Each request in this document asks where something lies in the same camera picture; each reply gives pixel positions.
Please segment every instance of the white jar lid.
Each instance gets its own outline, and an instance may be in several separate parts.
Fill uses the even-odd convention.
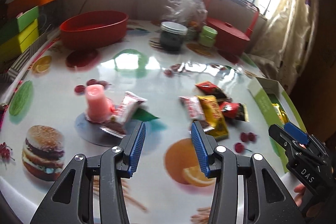
[[[169,21],[161,23],[161,30],[176,34],[187,34],[188,32],[188,28],[186,26]]]

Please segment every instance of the yellow snack packet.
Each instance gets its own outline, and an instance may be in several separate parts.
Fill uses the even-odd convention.
[[[284,112],[279,104],[272,104],[272,106],[275,109],[275,112],[278,114],[280,121],[285,124],[286,122],[289,122],[286,112]]]
[[[219,110],[216,97],[213,95],[197,97],[202,106],[206,122],[213,128],[206,134],[213,136],[217,141],[227,139],[229,132],[223,114]]]

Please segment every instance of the blue gripper pad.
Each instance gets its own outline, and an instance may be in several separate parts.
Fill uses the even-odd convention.
[[[191,126],[191,140],[193,142],[196,155],[198,158],[199,166],[201,168],[201,171],[204,173],[206,177],[210,175],[210,167],[209,167],[209,161],[208,161],[208,154],[205,150],[204,144],[202,142],[202,139],[200,137],[200,134],[197,130],[197,127],[194,123],[192,123]]]
[[[307,145],[309,143],[307,133],[303,132],[291,122],[286,123],[283,129],[298,143]]]
[[[132,151],[129,156],[128,173],[130,174],[130,176],[132,176],[133,173],[137,170],[145,137],[146,137],[146,126],[145,123],[143,122],[139,129],[139,133],[135,139]]]

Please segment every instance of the plastic bag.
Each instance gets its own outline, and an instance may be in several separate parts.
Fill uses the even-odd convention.
[[[194,21],[201,29],[205,25],[207,10],[203,0],[165,0],[164,21],[172,21],[185,26]]]

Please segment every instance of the pink cup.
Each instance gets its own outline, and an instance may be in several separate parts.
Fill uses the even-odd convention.
[[[104,122],[111,115],[111,100],[106,98],[102,85],[89,85],[85,89],[87,116],[92,122]]]

